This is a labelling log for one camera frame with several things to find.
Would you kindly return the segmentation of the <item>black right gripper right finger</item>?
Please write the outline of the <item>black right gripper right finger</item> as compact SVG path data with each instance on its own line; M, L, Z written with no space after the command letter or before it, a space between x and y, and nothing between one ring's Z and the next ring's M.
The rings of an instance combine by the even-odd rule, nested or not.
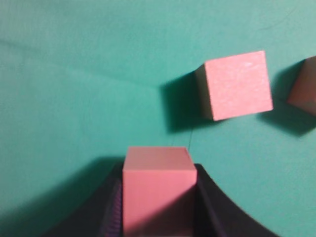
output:
M195 237L275 237L276 234L239 208L196 163Z

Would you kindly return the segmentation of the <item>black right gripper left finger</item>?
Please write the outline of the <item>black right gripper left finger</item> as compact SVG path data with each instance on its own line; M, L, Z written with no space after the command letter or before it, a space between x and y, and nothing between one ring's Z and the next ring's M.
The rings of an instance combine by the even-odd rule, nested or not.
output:
M96 191L43 237L121 237L122 162L117 162Z

